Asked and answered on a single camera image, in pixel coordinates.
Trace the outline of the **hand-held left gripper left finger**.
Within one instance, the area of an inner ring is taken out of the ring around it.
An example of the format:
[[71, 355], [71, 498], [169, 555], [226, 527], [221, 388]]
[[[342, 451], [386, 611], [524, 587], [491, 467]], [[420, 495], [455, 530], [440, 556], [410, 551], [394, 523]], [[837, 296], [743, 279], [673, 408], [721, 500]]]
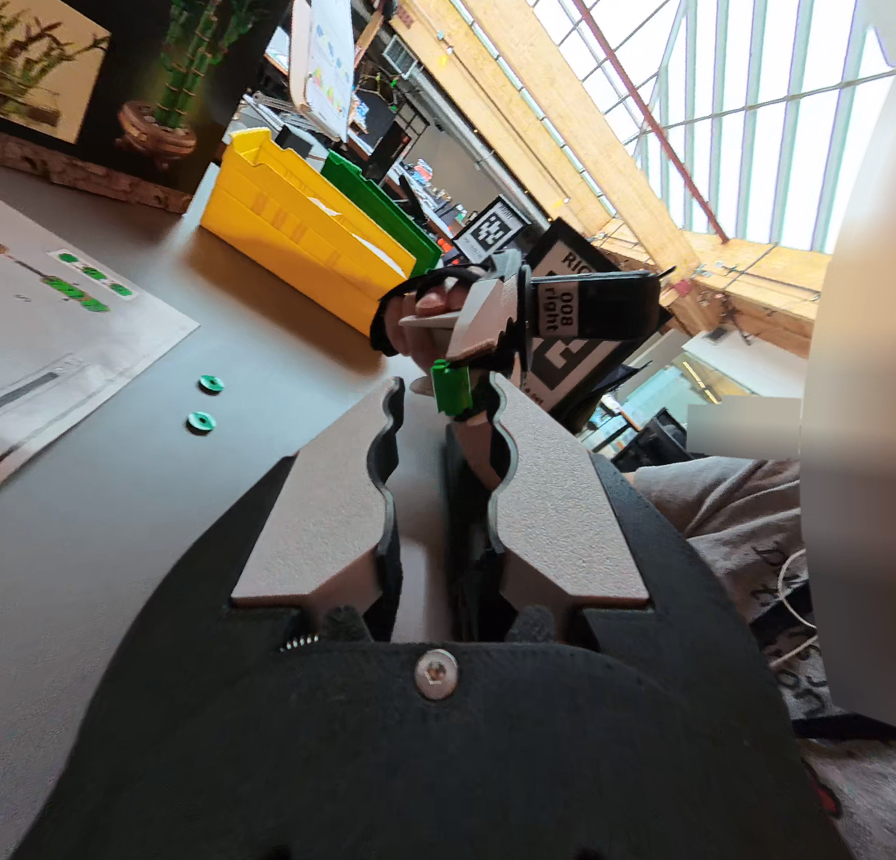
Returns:
[[390, 377], [295, 456], [231, 593], [245, 608], [299, 608], [313, 629], [349, 606], [392, 639], [402, 587], [395, 500], [405, 383]]

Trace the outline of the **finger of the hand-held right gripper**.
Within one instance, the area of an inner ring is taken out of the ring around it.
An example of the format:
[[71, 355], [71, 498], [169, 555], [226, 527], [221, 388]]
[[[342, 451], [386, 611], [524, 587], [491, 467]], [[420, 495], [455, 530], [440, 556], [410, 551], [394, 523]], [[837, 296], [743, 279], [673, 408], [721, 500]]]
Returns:
[[446, 351], [447, 362], [513, 364], [519, 310], [519, 278], [475, 282], [454, 324]]

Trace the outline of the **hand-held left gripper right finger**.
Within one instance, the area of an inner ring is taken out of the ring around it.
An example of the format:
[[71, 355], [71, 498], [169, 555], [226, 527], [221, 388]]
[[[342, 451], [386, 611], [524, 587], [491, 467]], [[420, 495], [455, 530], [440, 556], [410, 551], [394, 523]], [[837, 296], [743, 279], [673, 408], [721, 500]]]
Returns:
[[651, 596], [595, 458], [501, 373], [488, 378], [491, 465], [487, 596], [543, 608], [558, 642], [588, 642], [588, 610], [648, 608]]

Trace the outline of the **green round brick cylinder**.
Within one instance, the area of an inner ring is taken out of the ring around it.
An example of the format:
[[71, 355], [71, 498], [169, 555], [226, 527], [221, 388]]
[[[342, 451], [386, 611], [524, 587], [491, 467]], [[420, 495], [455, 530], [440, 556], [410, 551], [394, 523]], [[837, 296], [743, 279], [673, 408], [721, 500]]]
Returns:
[[474, 407], [469, 368], [444, 358], [433, 362], [430, 380], [437, 409], [450, 417], [463, 417]]

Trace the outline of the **grey desk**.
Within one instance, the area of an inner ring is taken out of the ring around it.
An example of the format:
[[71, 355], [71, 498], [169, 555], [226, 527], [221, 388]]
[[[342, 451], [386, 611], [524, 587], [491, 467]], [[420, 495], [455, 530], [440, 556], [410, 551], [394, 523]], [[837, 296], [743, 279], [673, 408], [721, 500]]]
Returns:
[[[199, 324], [2, 485], [2, 858], [189, 546], [372, 386], [419, 373], [201, 228], [217, 173], [177, 217], [2, 171], [3, 201]], [[223, 392], [201, 391], [203, 374]], [[211, 434], [187, 430], [194, 411]]]

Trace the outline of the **person's right hand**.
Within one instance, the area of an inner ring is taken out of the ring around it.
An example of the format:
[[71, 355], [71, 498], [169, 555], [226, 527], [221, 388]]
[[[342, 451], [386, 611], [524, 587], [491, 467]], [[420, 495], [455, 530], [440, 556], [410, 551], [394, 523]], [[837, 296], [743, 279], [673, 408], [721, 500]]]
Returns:
[[451, 277], [417, 297], [416, 291], [391, 298], [383, 313], [385, 336], [401, 356], [409, 357], [425, 374], [442, 357], [435, 329], [405, 327], [400, 321], [409, 316], [433, 317], [457, 312], [463, 307], [469, 285]]

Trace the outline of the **framed marker sign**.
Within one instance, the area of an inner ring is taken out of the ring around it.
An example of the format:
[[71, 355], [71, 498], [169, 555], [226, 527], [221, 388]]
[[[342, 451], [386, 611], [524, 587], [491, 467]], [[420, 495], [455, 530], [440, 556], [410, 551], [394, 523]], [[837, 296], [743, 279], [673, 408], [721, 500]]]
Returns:
[[503, 194], [498, 194], [454, 237], [454, 247], [466, 262], [480, 265], [511, 243], [532, 221]]
[[661, 277], [620, 269], [563, 219], [526, 257], [532, 271], [532, 343], [522, 388], [567, 429], [630, 377], [624, 361], [672, 318]]

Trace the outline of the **person's grey printed shirt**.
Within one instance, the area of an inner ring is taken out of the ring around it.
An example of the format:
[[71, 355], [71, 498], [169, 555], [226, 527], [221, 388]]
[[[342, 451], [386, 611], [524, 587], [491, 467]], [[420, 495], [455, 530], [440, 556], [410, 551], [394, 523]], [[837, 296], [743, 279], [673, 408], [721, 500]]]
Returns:
[[745, 618], [803, 764], [854, 858], [895, 857], [894, 727], [834, 704], [814, 625], [797, 461], [706, 457], [626, 475]]

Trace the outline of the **green plastic bin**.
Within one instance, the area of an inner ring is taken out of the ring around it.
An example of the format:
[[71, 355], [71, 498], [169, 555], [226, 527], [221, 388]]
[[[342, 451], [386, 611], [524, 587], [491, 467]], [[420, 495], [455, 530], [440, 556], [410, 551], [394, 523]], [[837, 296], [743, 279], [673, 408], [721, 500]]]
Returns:
[[321, 174], [411, 253], [415, 260], [411, 276], [424, 275], [436, 267], [442, 256], [437, 243], [375, 182], [364, 177], [358, 166], [331, 149]]

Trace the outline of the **yellow plastic bin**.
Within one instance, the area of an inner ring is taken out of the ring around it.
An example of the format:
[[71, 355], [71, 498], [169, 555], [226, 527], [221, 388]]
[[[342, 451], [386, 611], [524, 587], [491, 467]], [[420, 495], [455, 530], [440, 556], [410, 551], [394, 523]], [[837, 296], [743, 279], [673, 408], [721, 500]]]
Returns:
[[201, 226], [366, 335], [416, 260], [266, 128], [231, 133]]

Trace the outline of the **open instruction booklet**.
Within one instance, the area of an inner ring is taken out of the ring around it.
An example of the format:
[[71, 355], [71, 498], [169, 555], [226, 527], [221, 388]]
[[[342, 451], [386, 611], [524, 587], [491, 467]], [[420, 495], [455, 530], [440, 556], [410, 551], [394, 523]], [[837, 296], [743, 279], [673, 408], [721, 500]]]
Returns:
[[1, 480], [199, 324], [1, 204]]

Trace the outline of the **wooden document stand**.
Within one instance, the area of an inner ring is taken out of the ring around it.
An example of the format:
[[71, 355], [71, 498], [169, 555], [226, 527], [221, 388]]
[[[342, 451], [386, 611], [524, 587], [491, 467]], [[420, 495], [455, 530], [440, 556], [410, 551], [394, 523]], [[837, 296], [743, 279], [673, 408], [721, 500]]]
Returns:
[[348, 137], [354, 86], [351, 0], [293, 0], [290, 12], [290, 99], [330, 140]]

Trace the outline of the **black brick set box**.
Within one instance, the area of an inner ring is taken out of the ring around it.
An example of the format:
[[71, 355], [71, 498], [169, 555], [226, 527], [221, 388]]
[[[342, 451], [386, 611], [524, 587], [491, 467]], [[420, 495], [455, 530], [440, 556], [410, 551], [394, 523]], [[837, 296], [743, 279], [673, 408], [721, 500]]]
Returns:
[[186, 212], [291, 0], [1, 0], [1, 157]]

